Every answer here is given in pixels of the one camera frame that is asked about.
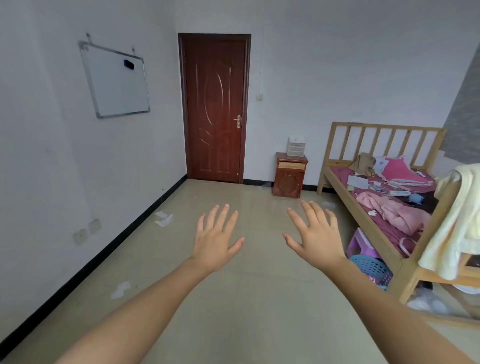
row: yellow towel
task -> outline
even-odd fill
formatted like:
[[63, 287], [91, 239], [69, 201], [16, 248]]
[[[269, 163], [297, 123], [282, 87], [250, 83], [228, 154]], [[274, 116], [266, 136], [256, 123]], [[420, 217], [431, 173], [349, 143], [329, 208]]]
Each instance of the yellow towel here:
[[446, 280], [457, 278], [462, 253], [480, 254], [480, 164], [455, 168], [438, 183], [435, 197], [440, 199], [446, 187], [458, 180], [462, 183], [458, 196], [419, 261], [420, 267]]

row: wooden nightstand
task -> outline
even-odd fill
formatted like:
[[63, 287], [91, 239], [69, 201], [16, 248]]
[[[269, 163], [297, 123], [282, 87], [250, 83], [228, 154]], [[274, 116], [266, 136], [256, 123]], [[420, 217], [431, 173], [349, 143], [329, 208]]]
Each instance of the wooden nightstand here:
[[307, 163], [306, 157], [289, 157], [286, 153], [277, 153], [273, 196], [300, 198]]

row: purple plastic stool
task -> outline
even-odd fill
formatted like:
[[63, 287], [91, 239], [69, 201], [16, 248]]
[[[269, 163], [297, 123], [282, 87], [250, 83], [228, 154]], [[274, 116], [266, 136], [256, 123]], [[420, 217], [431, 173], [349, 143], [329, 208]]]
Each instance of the purple plastic stool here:
[[381, 259], [378, 252], [373, 247], [372, 243], [365, 236], [362, 229], [358, 228], [355, 234], [353, 234], [352, 241], [347, 249], [347, 257], [350, 259], [353, 255], [362, 254], [371, 258]]

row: finger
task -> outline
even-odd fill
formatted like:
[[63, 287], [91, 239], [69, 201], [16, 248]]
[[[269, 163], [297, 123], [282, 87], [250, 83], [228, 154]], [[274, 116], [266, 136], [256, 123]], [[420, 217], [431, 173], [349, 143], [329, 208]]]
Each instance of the finger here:
[[336, 219], [335, 214], [330, 210], [325, 210], [325, 212], [327, 213], [328, 217], [330, 218], [330, 226], [332, 228], [338, 230], [338, 220]]
[[287, 245], [291, 250], [296, 252], [298, 255], [303, 252], [303, 245], [295, 241], [295, 239], [288, 235], [286, 232], [283, 233], [283, 237], [285, 238], [285, 241], [287, 242]]
[[212, 208], [212, 211], [210, 211], [210, 213], [208, 214], [207, 228], [206, 228], [207, 230], [211, 230], [213, 228], [213, 225], [215, 223], [215, 215], [218, 209], [219, 209], [219, 206], [216, 205], [214, 208]]
[[291, 208], [287, 210], [288, 214], [290, 215], [290, 218], [293, 221], [293, 224], [297, 228], [298, 231], [303, 231], [307, 229], [307, 225], [305, 225], [305, 222], [303, 219]]
[[315, 211], [313, 208], [307, 204], [306, 201], [301, 202], [301, 206], [303, 207], [303, 211], [307, 215], [307, 220], [309, 225], [318, 225], [317, 215], [315, 215]]
[[230, 217], [230, 220], [228, 220], [226, 226], [225, 226], [225, 229], [223, 230], [223, 232], [225, 234], [227, 234], [228, 238], [230, 238], [230, 236], [232, 235], [233, 233], [233, 229], [235, 228], [235, 225], [237, 224], [237, 219], [239, 217], [239, 212], [238, 211], [235, 211], [232, 216]]
[[201, 232], [204, 230], [204, 221], [205, 221], [205, 214], [202, 214], [198, 219], [197, 232]]
[[228, 249], [227, 254], [229, 255], [230, 259], [242, 249], [244, 241], [245, 238], [240, 238]]
[[223, 224], [225, 224], [225, 219], [227, 218], [229, 208], [230, 208], [230, 205], [226, 204], [223, 207], [222, 212], [220, 212], [220, 215], [218, 215], [218, 220], [216, 221], [216, 224], [215, 224], [215, 227], [217, 229], [220, 229], [220, 230], [223, 229]]
[[318, 204], [316, 204], [315, 202], [313, 201], [310, 201], [310, 206], [312, 207], [312, 209], [315, 211], [315, 215], [317, 216], [317, 219], [318, 219], [318, 222], [320, 223], [327, 223], [327, 219], [325, 217], [325, 213], [324, 211], [322, 210], [322, 208], [320, 206], [318, 206]]

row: door handle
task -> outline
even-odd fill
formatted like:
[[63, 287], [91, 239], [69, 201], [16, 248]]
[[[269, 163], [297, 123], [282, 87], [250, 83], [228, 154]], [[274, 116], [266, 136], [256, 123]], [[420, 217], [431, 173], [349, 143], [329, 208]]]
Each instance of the door handle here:
[[234, 119], [234, 120], [237, 122], [237, 128], [240, 129], [240, 127], [241, 127], [241, 116], [240, 115], [237, 116], [237, 118]]

